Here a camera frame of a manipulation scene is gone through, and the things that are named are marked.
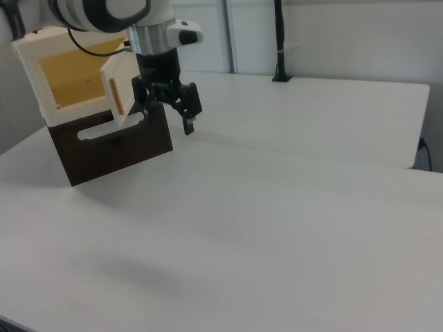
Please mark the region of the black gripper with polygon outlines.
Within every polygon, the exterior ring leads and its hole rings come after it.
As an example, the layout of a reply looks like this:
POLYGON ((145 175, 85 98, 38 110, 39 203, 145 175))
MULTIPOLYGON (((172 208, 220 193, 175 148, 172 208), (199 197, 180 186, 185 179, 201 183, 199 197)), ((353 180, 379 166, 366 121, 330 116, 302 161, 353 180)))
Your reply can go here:
POLYGON ((157 55, 136 54, 140 75, 132 78, 135 103, 150 120, 157 120, 156 101, 170 104, 182 118, 184 134, 194 132, 193 122, 202 112, 194 82, 181 84, 177 48, 157 55))

